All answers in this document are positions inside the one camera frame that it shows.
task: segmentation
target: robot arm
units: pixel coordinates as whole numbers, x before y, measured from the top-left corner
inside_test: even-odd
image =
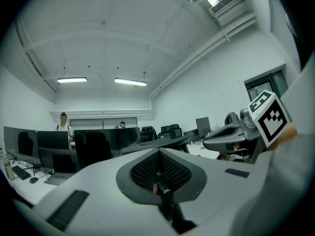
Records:
[[[288,125],[288,116],[276,94],[264,90],[240,111],[239,121],[210,134],[203,145],[209,150],[252,157],[268,148]]]

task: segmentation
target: laptop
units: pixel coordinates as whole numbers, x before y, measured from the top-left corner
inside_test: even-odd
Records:
[[[51,175],[45,183],[60,185],[78,172],[76,155],[52,154],[54,174]]]

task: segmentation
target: window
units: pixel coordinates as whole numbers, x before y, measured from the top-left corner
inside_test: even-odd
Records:
[[[96,130],[96,129],[112,129],[124,121],[126,128],[137,127],[137,118],[113,118],[113,119],[81,119],[70,120],[70,126],[73,130]]]
[[[269,74],[258,80],[245,84],[250,100],[253,101],[261,92],[268,90],[274,92],[279,98],[288,89],[281,71]]]

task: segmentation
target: rail on wall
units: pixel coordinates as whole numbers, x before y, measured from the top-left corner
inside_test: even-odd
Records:
[[[138,120],[153,120],[153,110],[90,110],[90,111],[54,111],[49,112],[55,122],[59,121],[60,114],[67,113],[68,119],[106,119],[106,118],[131,118]]]

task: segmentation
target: air vent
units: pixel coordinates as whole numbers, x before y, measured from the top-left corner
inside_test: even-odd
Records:
[[[220,2],[216,6],[212,7],[210,11],[212,14],[217,15],[221,10],[223,10],[225,7],[227,7],[228,5],[235,1],[236,0],[220,0]]]

